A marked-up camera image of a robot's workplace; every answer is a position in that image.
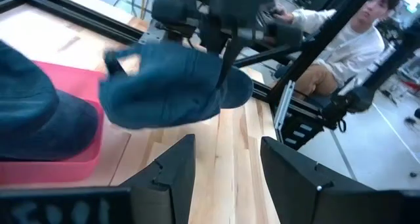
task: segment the pink mat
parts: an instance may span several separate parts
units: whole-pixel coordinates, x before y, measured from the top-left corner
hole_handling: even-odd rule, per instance
[[[0,184],[80,181],[94,171],[100,154],[104,112],[98,99],[98,82],[105,75],[44,62],[35,62],[54,86],[91,103],[98,111],[99,127],[87,150],[59,162],[0,162]]]

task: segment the man's hand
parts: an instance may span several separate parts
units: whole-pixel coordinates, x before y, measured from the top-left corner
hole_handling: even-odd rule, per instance
[[[283,20],[288,24],[292,24],[295,17],[291,13],[287,13],[283,5],[277,4],[270,10],[270,14],[279,20]]]

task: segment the wooden surface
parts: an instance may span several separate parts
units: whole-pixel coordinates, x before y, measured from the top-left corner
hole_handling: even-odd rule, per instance
[[[140,30],[147,23],[98,0],[76,0]],[[102,53],[119,43],[51,14],[23,5],[0,14],[0,37],[30,59],[105,72]],[[138,59],[124,69],[138,70]],[[262,81],[260,73],[245,71]],[[262,136],[275,138],[267,104],[251,99],[210,120],[169,129],[127,131],[106,120],[100,162],[92,176],[75,183],[3,188],[117,186],[146,167],[184,135],[196,135],[196,180],[190,223],[279,223],[259,156]]]

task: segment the man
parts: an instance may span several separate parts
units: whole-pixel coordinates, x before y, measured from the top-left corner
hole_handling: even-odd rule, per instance
[[[369,0],[350,19],[306,72],[296,81],[295,90],[303,95],[328,96],[351,77],[363,72],[382,53],[385,44],[375,28],[378,20],[387,18],[400,0]],[[287,13],[277,7],[274,18],[302,28],[309,34],[335,14],[330,11],[299,9]]]

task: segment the blue cap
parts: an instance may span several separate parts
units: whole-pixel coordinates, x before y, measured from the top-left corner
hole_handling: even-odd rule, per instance
[[[0,160],[63,160],[98,129],[94,106],[56,91],[32,61],[0,41]]]
[[[115,73],[116,59],[131,54],[141,55],[139,73]],[[235,67],[217,87],[222,59],[177,43],[137,44],[105,59],[113,74],[101,82],[99,99],[110,121],[127,129],[200,122],[242,106],[253,93],[252,79]]]

